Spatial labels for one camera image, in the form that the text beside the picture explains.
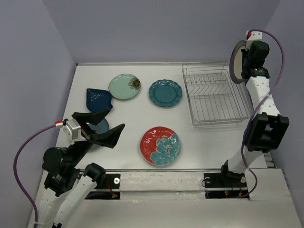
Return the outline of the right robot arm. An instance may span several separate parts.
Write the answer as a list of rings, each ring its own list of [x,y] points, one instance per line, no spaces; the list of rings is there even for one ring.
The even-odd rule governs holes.
[[[236,84],[245,84],[254,111],[244,131],[241,148],[221,167],[218,180],[223,186],[241,181],[251,163],[277,149],[289,126],[288,117],[280,114],[270,94],[270,75],[263,67],[269,51],[269,45],[263,41],[248,45],[241,40],[231,54],[230,78]]]

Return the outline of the cream plate with metallic rim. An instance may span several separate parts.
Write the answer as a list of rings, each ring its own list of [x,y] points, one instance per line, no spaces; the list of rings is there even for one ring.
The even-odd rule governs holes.
[[[233,48],[230,61],[229,61],[229,75],[235,84],[241,84],[244,79],[241,75],[243,66],[242,51],[246,47],[246,41],[239,41]]]

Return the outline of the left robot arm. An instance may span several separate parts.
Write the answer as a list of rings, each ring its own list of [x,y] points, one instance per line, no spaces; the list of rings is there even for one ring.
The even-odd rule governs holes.
[[[44,153],[42,169],[47,176],[33,227],[66,227],[91,190],[104,185],[106,170],[103,167],[91,163],[81,172],[76,166],[94,144],[110,149],[117,145],[125,124],[105,133],[97,133],[90,127],[101,123],[109,113],[109,109],[92,113],[74,112],[70,120],[55,122],[55,127],[65,132],[71,144],[51,147]]]

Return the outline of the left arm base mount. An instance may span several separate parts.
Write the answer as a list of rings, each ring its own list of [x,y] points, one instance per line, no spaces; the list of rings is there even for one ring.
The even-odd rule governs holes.
[[[87,200],[119,200],[121,174],[107,172],[104,182],[98,184],[86,197]]]

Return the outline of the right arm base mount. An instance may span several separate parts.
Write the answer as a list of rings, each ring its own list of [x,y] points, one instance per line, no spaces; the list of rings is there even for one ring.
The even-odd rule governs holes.
[[[222,179],[219,172],[204,173],[201,185],[208,200],[239,198],[248,194],[246,182],[232,178]]]

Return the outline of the red plate with teal flower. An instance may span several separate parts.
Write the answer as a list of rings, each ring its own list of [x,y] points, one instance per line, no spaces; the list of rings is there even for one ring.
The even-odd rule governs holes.
[[[164,167],[173,164],[181,153],[181,141],[170,128],[149,129],[140,140],[140,152],[151,165]]]

